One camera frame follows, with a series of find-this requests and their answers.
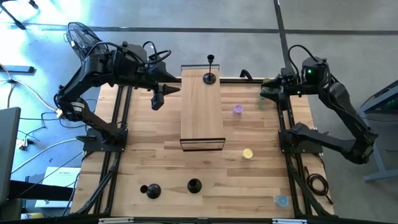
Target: purple cup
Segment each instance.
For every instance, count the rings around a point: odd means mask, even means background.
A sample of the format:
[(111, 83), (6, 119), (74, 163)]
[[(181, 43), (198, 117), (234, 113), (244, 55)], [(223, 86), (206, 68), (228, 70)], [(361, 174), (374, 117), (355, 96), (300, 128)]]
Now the purple cup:
[(234, 106), (234, 114), (241, 114), (243, 112), (243, 105)]

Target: wooden box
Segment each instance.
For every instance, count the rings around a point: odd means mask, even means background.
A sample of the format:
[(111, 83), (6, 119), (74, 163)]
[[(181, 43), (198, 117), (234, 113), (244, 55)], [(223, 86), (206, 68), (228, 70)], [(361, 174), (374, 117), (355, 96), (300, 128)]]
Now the wooden box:
[(219, 72), (214, 84), (203, 82), (207, 69), (182, 70), (181, 139), (184, 151), (222, 150), (225, 143)]

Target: wooden plank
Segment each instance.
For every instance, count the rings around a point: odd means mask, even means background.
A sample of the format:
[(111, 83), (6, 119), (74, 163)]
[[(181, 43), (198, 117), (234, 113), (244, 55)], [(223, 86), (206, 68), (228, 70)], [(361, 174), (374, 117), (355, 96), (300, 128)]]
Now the wooden plank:
[(206, 70), (182, 71), (181, 139), (223, 138), (220, 81), (203, 82)]
[[(259, 89), (254, 84), (221, 84), (226, 143), (222, 151), (203, 152), (181, 150), (180, 92), (166, 96), (163, 107), (153, 111), (149, 101), (152, 93), (134, 90), (127, 119), (129, 138), (119, 166), (112, 216), (292, 218), (292, 206), (280, 208), (273, 201), (284, 194), (291, 204), (291, 194), (277, 139), (275, 103), (266, 100), (260, 110)], [(103, 119), (112, 117), (116, 92), (116, 88), (101, 88), (96, 113)], [(313, 126), (307, 97), (291, 99), (296, 122)], [(235, 104), (244, 106), (242, 115), (233, 114)], [(252, 159), (242, 159), (245, 148), (253, 151)], [(98, 185), (102, 160), (103, 152), (94, 152), (83, 161), (72, 211), (78, 210)], [(325, 177), (322, 163), (315, 156), (304, 154), (303, 163), (311, 173)], [(200, 179), (203, 185), (195, 195), (187, 190), (192, 178)], [(162, 194), (155, 200), (139, 190), (141, 185), (153, 183), (162, 187)], [(303, 211), (301, 190), (297, 193)], [(325, 197), (315, 197), (333, 213)]]

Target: yellow cup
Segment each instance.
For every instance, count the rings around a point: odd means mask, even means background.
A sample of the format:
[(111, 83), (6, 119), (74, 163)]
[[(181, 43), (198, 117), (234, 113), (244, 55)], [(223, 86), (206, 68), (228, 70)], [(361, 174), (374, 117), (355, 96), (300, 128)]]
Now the yellow cup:
[(251, 159), (253, 157), (253, 152), (250, 149), (245, 149), (242, 153), (244, 159)]

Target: wooden table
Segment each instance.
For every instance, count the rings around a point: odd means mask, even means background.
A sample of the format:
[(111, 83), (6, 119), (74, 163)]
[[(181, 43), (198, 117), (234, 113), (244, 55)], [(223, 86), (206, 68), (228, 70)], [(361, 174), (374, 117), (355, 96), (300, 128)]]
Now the wooden table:
[[(277, 139), (279, 122), (275, 103), (265, 100), (260, 110), (259, 89), (255, 84), (221, 84), (226, 143), (222, 151), (205, 152), (183, 152), (181, 149), (180, 92), (166, 96), (163, 107), (153, 111), (150, 108), (152, 92), (134, 90), (127, 119), (129, 137), (119, 167), (112, 216), (293, 217), (285, 158)], [(96, 114), (108, 122), (116, 92), (117, 87), (105, 85), (99, 94)], [(296, 122), (312, 127), (307, 97), (291, 99)], [(236, 104), (244, 106), (242, 115), (233, 114)], [(242, 160), (245, 148), (252, 149), (252, 159)], [(98, 185), (103, 157), (103, 152), (94, 152), (83, 161), (72, 211), (78, 210)], [(322, 163), (315, 156), (303, 154), (303, 164), (311, 173), (325, 176)], [(198, 194), (187, 190), (192, 178), (200, 179), (203, 184)], [(162, 194), (155, 200), (140, 193), (142, 185), (153, 183), (162, 188)], [(104, 192), (101, 211), (108, 188)], [(304, 211), (302, 193), (300, 190), (297, 193)], [(274, 197), (280, 194), (288, 196), (289, 207), (275, 205)], [(316, 198), (333, 213), (325, 197)]]

